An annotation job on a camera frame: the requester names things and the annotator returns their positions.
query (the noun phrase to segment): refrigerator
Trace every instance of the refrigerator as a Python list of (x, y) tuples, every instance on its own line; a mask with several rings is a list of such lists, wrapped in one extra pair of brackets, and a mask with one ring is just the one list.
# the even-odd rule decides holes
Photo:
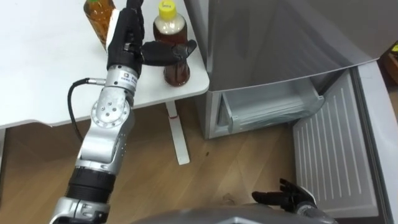
[(339, 223), (398, 223), (398, 125), (376, 60), (397, 0), (185, 0), (205, 138), (292, 123), (297, 183)]

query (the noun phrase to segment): white table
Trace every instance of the white table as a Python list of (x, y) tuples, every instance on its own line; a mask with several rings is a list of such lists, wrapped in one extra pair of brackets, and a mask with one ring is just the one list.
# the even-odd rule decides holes
[[(126, 0), (114, 0), (122, 9)], [(159, 0), (145, 0), (144, 41), (154, 39), (152, 22)], [(175, 0), (177, 11), (187, 20), (188, 38), (196, 39), (183, 0)], [(11, 0), (2, 3), (0, 14), (0, 165), (5, 129), (40, 122), (49, 126), (70, 123), (67, 93), (82, 78), (106, 78), (106, 53), (83, 12), (83, 1)], [(143, 66), (134, 108), (166, 103), (179, 164), (189, 162), (174, 100), (202, 94), (209, 85), (200, 51), (187, 60), (191, 77), (181, 87), (168, 85), (163, 68)], [(72, 96), (77, 121), (90, 117), (101, 86), (84, 85)]]

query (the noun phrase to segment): open drawer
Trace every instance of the open drawer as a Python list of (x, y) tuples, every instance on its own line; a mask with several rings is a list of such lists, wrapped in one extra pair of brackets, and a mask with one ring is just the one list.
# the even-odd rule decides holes
[(238, 133), (314, 114), (324, 99), (309, 79), (227, 91), (222, 94), (218, 127)]

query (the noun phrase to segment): yellow bottle cap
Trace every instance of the yellow bottle cap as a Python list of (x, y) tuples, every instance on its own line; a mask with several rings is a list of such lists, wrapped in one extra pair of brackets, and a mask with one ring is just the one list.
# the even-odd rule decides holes
[(392, 50), (391, 51), (393, 51), (393, 52), (398, 52), (398, 44), (397, 45), (395, 45), (393, 48), (392, 48)]
[(159, 3), (159, 16), (163, 20), (171, 20), (177, 15), (173, 1), (162, 1)]

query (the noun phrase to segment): table leg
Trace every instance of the table leg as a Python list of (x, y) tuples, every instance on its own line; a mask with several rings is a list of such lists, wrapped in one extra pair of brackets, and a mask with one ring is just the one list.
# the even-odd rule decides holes
[(1, 173), (1, 167), (2, 167), (2, 160), (3, 158), (3, 152), (4, 152), (4, 142), (6, 140), (6, 129), (0, 129), (0, 181), (3, 180), (2, 173)]
[(169, 113), (169, 122), (172, 129), (174, 148), (177, 155), (178, 164), (187, 164), (190, 162), (187, 144), (185, 143), (180, 117), (178, 117), (177, 109), (175, 108), (175, 102), (166, 102), (166, 108), (167, 112)]

